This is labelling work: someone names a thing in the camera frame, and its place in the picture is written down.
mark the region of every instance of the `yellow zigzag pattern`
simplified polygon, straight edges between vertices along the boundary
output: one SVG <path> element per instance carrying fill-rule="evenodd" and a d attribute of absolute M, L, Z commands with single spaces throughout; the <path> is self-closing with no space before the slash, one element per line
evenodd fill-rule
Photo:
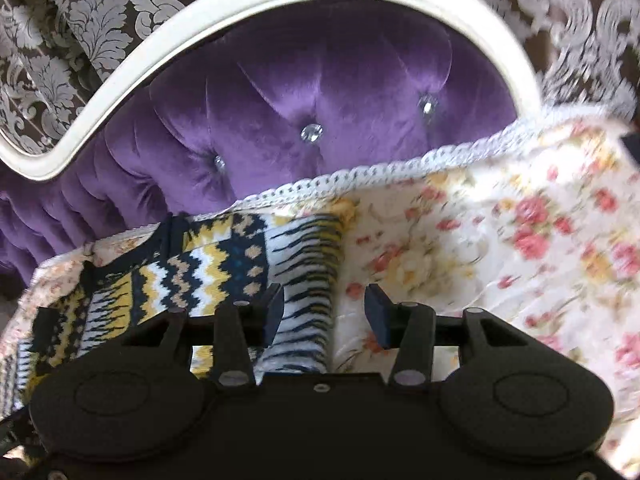
<path fill-rule="evenodd" d="M 153 267 L 151 265 L 140 267 L 139 272 L 145 279 L 145 284 L 142 286 L 142 292 L 146 299 L 145 302 L 140 305 L 140 309 L 145 313 L 144 317 L 140 320 L 140 323 L 144 323 L 147 319 L 158 313 L 155 307 L 160 304 L 160 294 L 154 286 L 156 284 L 156 280 L 158 280 L 158 276 L 154 272 Z"/>
<path fill-rule="evenodd" d="M 69 345 L 69 336 L 74 331 L 74 321 L 76 320 L 76 308 L 80 301 L 85 298 L 84 289 L 78 285 L 76 288 L 66 297 L 66 301 L 61 305 L 63 307 L 62 314 L 66 317 L 65 322 L 62 325 L 60 331 L 60 342 L 56 345 L 56 351 L 53 356 L 48 359 L 49 364 L 53 367 L 62 364 L 65 358 L 65 350 Z"/>
<path fill-rule="evenodd" d="M 202 248 L 202 252 L 208 256 L 208 262 L 204 269 L 204 275 L 210 280 L 204 286 L 204 293 L 209 301 L 207 301 L 201 316 L 210 316 L 216 310 L 216 307 L 226 299 L 228 294 L 220 288 L 220 285 L 226 282 L 231 275 L 225 270 L 220 269 L 220 265 L 229 255 L 218 248 L 218 244 L 209 244 Z"/>
<path fill-rule="evenodd" d="M 216 218 L 210 227 L 202 226 L 197 233 L 184 234 L 183 251 L 193 251 L 199 247 L 212 244 L 218 240 L 229 238 L 233 215 Z"/>
<path fill-rule="evenodd" d="M 198 378 L 205 377 L 213 368 L 212 346 L 194 346 L 191 358 L 191 373 Z"/>

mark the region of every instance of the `floral fabric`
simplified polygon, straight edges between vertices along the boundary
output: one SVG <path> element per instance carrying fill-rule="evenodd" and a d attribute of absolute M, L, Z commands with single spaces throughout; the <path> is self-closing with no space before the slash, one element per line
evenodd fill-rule
<path fill-rule="evenodd" d="M 153 30 L 195 0 L 2 0 L 0 132 L 51 150 Z"/>
<path fill-rule="evenodd" d="M 295 204 L 337 212 L 351 229 L 338 280 L 334 371 L 388 376 L 395 351 L 364 314 L 368 283 L 395 301 L 460 316 L 479 306 L 599 375 L 615 399 L 601 448 L 640 472 L 640 173 L 620 124 L 584 120 L 545 132 L 520 157 Z M 436 348 L 433 380 L 458 366 Z"/>

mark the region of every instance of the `white crochet trim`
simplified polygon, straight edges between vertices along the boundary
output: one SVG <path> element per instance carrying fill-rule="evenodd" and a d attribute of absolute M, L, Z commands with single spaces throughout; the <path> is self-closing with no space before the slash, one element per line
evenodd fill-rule
<path fill-rule="evenodd" d="M 533 147 L 533 141 L 544 130 L 580 117 L 606 115 L 607 109 L 600 105 L 545 107 L 539 114 L 518 119 L 491 137 L 457 146 L 443 146 L 406 162 L 359 166 L 352 170 L 306 178 L 238 200 L 229 209 L 255 209 L 316 198 L 333 198 L 354 189 L 384 186 L 424 177 L 435 171 L 461 168 L 486 158 L 522 153 Z"/>

